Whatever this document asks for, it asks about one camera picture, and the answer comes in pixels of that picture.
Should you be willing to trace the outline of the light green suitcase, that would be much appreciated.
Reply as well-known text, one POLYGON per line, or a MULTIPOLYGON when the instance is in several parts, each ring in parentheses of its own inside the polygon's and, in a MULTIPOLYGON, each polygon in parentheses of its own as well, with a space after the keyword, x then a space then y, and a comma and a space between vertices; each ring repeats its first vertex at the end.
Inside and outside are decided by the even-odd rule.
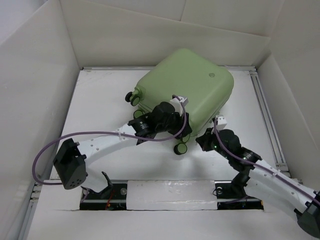
POLYGON ((173 52, 149 71, 136 84, 125 101, 138 109, 134 119, 150 113, 161 102, 169 102, 174 96, 188 98, 190 134, 173 148, 177 155, 188 150, 187 141, 196 135, 218 114, 228 101, 234 87, 232 74, 223 67, 182 48, 173 52))

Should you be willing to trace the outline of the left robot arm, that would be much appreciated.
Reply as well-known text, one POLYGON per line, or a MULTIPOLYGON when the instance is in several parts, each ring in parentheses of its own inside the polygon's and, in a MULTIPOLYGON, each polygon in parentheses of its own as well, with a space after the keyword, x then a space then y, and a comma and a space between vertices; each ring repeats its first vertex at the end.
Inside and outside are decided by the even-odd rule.
POLYGON ((156 135, 168 132, 173 139, 182 139, 191 133, 189 115, 185 109, 188 99, 173 96, 156 105, 151 112, 130 120, 111 132, 95 132, 95 138, 75 142, 66 139, 60 146, 54 161, 54 168, 65 190, 78 187, 107 198, 114 185, 108 175, 91 171, 95 161, 121 149, 138 146, 145 142, 156 142, 156 135))

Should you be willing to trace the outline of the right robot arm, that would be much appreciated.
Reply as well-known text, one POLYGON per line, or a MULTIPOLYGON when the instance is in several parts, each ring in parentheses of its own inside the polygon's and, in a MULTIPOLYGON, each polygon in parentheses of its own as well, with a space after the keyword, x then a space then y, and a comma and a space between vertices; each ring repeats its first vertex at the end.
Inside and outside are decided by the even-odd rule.
POLYGON ((320 193, 272 167, 261 156, 241 145, 230 129, 208 128, 196 138, 204 152, 216 151, 238 172, 231 181, 237 197, 253 197, 293 218, 314 238, 320 237, 320 193))

